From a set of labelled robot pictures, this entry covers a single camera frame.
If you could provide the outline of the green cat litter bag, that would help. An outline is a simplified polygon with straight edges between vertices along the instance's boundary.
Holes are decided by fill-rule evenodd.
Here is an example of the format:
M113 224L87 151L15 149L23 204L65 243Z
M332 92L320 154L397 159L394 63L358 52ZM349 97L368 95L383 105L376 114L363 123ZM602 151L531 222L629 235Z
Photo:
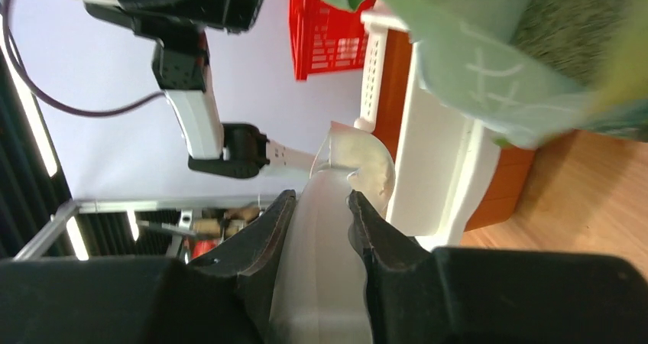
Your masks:
M647 140L647 0L378 1L407 27L420 86L503 143Z

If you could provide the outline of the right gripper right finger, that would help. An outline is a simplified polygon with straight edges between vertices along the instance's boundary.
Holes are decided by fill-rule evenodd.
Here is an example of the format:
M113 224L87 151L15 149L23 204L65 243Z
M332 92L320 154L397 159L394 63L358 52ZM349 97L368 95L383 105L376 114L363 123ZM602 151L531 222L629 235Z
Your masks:
M645 343L647 282L610 255L437 247L348 197L376 343Z

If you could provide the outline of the clear plastic scoop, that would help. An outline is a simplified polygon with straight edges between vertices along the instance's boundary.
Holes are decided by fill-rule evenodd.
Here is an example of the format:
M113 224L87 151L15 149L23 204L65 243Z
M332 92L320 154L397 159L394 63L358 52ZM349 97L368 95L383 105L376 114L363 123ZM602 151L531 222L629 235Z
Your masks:
M373 341L367 274L352 245L348 198L363 193L383 216L394 184L394 161L384 144L370 132L332 122L284 240L267 343Z

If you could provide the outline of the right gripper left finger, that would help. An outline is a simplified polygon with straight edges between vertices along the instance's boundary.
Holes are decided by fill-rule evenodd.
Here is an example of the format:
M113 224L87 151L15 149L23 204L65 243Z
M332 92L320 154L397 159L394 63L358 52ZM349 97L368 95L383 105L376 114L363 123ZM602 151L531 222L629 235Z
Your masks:
M184 263L162 256L1 264L3 343L264 343L296 209L283 191L252 224Z

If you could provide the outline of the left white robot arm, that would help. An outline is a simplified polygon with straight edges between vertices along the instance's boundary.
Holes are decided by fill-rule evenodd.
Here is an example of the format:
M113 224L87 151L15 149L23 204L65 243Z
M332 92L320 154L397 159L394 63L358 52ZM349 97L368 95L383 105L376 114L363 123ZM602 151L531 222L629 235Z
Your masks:
M249 123L220 120L205 30L248 31L264 0L80 0L96 19L155 43L152 73L182 129L191 170L233 179L308 176L315 158Z

